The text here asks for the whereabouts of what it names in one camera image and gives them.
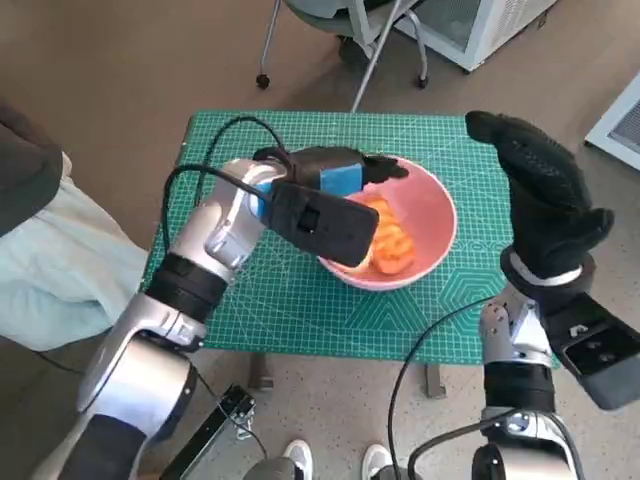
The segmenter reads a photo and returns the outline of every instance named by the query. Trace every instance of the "towel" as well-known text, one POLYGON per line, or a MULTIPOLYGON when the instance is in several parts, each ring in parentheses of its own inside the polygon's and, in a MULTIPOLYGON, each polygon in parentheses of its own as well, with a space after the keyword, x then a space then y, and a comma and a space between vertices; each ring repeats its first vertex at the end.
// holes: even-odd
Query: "towel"
POLYGON ((71 180, 0 237, 0 335, 49 350, 111 327, 138 290, 147 253, 71 180))

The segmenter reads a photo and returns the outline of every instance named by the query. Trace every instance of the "shoe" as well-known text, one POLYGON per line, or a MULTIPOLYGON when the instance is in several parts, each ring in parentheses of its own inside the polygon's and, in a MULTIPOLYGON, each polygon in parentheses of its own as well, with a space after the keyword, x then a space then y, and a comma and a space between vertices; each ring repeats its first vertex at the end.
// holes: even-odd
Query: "shoe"
POLYGON ((313 478, 313 458, 311 447, 304 440, 294 440, 284 450, 284 455, 293 460, 293 463, 304 473, 304 480, 313 478))
POLYGON ((371 445, 362 459, 362 480, 371 480, 387 465, 391 465, 391 454, 382 445, 371 445))

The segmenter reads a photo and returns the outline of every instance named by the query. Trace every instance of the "green cutting mat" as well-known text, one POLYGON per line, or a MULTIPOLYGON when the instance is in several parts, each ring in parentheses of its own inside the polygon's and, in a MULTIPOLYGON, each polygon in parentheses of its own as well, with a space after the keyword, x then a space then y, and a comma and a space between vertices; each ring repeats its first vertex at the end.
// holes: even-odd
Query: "green cutting mat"
MULTIPOLYGON (((467 137, 462 117, 203 111, 191 119, 179 163, 202 162, 215 131, 238 114, 267 121, 289 150, 342 145, 420 163, 451 193, 458 236, 449 256, 427 277, 394 292, 369 293, 345 285, 313 256, 266 232, 209 322, 207 347, 400 360, 429 323, 502 288, 499 252, 511 242, 506 179, 493 148, 467 137)), ((251 158, 272 144, 260 127, 237 125, 223 136, 213 164, 251 158)), ((196 178, 185 174, 174 186, 172 238, 187 220, 196 178)), ((210 190, 214 180, 208 182, 210 190)), ((162 255, 158 232, 145 281, 162 255)), ((479 363, 478 318, 476 308, 439 328, 417 359, 479 363)))

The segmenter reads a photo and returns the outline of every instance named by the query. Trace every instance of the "white cabinet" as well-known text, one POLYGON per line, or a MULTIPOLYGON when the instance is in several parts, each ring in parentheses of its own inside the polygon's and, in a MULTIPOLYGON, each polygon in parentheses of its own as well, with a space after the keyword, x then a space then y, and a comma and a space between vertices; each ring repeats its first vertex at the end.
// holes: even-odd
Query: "white cabinet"
POLYGON ((591 129, 586 140, 640 170, 640 73, 591 129))
MULTIPOLYGON (((425 44, 468 71, 557 0, 427 0, 416 8, 425 44)), ((402 20, 397 28, 415 38, 402 20)))

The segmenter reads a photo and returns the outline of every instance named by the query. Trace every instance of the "pink bowl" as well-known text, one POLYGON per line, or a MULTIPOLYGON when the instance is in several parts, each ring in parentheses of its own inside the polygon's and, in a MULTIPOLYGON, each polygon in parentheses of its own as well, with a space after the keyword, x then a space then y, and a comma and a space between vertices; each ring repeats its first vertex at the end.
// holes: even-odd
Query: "pink bowl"
POLYGON ((374 195, 384 197, 402 227, 413 238, 415 262, 397 275, 385 275, 373 267, 360 273, 345 273, 333 262, 319 258, 320 263, 340 280, 365 290, 395 290, 412 284, 444 260, 456 238, 458 217, 447 189, 435 175, 421 166, 404 158, 395 158, 409 171, 408 177, 367 185, 364 191, 349 198, 363 201, 374 195))

